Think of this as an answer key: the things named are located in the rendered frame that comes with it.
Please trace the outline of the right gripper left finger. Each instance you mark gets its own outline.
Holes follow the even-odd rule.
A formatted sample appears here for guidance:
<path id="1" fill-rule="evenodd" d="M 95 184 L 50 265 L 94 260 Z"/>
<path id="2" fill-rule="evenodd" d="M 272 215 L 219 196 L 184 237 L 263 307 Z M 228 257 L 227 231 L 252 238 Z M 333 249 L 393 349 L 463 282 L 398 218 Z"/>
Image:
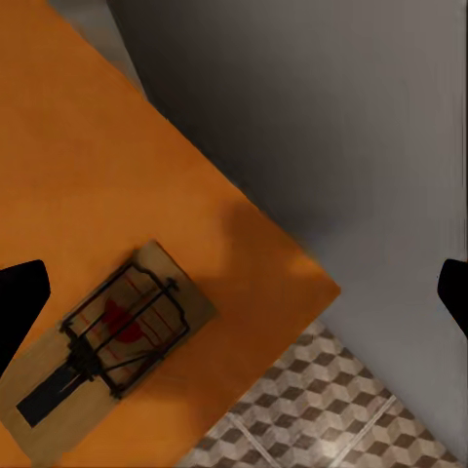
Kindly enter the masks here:
<path id="1" fill-rule="evenodd" d="M 41 259 L 0 270 L 0 376 L 51 295 Z"/>

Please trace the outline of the mousetrap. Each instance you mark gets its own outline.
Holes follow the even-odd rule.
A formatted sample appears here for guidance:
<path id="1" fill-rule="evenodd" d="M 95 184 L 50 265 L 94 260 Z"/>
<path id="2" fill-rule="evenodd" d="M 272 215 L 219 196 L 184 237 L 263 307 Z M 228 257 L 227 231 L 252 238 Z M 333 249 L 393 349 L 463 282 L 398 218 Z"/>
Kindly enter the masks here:
<path id="1" fill-rule="evenodd" d="M 0 422 L 53 466 L 218 311 L 150 240 L 0 376 Z"/>

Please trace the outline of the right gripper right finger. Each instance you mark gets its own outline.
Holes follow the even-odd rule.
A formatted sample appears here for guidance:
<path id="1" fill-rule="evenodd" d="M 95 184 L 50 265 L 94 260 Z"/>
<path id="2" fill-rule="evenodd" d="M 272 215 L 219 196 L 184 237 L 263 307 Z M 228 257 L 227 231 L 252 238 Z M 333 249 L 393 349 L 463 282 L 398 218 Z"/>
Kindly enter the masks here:
<path id="1" fill-rule="evenodd" d="M 436 295 L 468 337 L 468 263 L 447 259 L 440 274 Z"/>

